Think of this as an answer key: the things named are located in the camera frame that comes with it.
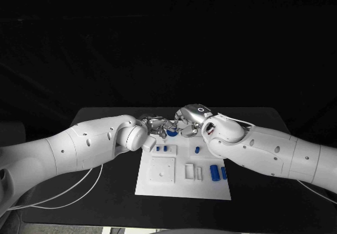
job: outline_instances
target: hole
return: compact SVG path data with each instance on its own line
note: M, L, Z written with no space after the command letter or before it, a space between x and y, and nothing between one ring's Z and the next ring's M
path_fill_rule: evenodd
M275 153L278 153L281 150L279 146L275 148Z
M0 170L0 179L3 179L5 176L5 172L4 172L4 169Z

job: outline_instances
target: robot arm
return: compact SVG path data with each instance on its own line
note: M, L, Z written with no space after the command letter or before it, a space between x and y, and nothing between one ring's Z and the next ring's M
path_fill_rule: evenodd
M187 105L175 114L175 121L191 123L177 129L180 135L193 137L197 130L210 153L229 158L237 165L266 176L296 179L337 193L337 149L309 143L276 130L253 126L244 128L220 113Z
M23 193L41 181L90 169L121 153L139 147L149 152L164 128L175 127L162 117L129 115L95 119L76 124L54 136L0 147L0 216Z

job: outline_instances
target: table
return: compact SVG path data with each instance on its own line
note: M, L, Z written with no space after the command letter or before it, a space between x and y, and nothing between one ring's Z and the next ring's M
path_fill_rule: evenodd
M256 126L289 133L275 109L265 107L211 107ZM102 117L155 113L170 120L178 107L82 108L72 125ZM232 201L135 195L141 149L121 154L105 163L95 188L70 206L44 210L27 208L23 222L136 227L155 229L208 228L243 233L335 233L337 211L332 204L295 180L265 176L224 159ZM30 203L66 190L86 171L66 173L43 181ZM43 206L67 204L88 191L99 173L92 170L85 181ZM324 189L311 187L325 194Z

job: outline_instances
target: blue cylinder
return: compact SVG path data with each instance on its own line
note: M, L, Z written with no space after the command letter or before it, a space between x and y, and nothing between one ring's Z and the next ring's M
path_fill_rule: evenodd
M217 165L210 165L208 168L210 168L211 180L219 181L220 180L220 175L219 175Z
M226 170L224 170L224 167L221 167L221 173L223 173L223 179L226 179Z
M177 136L177 132L171 132L171 131L167 130L167 135L168 135L170 137L174 137L174 136Z

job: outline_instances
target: cable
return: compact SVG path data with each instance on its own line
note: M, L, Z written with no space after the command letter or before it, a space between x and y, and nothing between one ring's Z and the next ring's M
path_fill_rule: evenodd
M39 201L30 205L20 205L20 206L13 206L10 207L7 210L11 211L11 210L17 210L17 209L21 209L21 208L26 208L26 207L30 207L30 206L34 206L34 205L39 205L40 203L46 202L46 201L50 201L52 199L54 199L56 197L59 197L60 195L63 195L69 190L72 190L76 185L82 182L82 180L85 179L85 177L89 175L89 172L92 171L92 169L89 169L88 173L85 174L85 176L82 177L80 181L64 191L62 192L59 195L50 197L49 199L46 199L44 201Z
M89 193L89 191L93 189L93 187L95 187L95 185L96 185L96 182L98 182L98 179L99 179L100 173L102 173L102 168L103 168L103 165L100 166L100 171L99 171L99 175L98 175L98 177L96 177L96 181L95 181L95 183L93 183L93 185L92 185L92 187L90 187L90 189L89 189L88 192L85 193L85 195ZM57 208L63 208L63 207L72 205L76 201L79 201L79 200L85 197L85 195L83 195L77 200L75 200L72 203L69 203L69 204L66 204L66 205L63 205L63 206L59 206L59 207L43 207L43 206L31 206L31 207L36 207L36 208L40 208L40 209L57 209Z
M232 120L234 120L234 121L237 121L237 122L242 122L242 123L244 123L244 124L247 124L247 125L250 125L250 126L255 126L252 123L247 123L247 122L244 122L244 121L242 121L242 120L237 120L237 119L234 119L234 118L230 118L230 117L224 116L221 113L217 113L217 114L221 115L224 118L229 118L229 119L232 119Z
M296 180L296 181L298 181L298 182L302 184L302 186L306 187L306 189L309 189L317 195L319 195L322 198L325 198L327 200L329 200L332 203L337 204L335 201L332 201L332 200L328 199L324 195L321 195L317 191L314 191L299 180Z

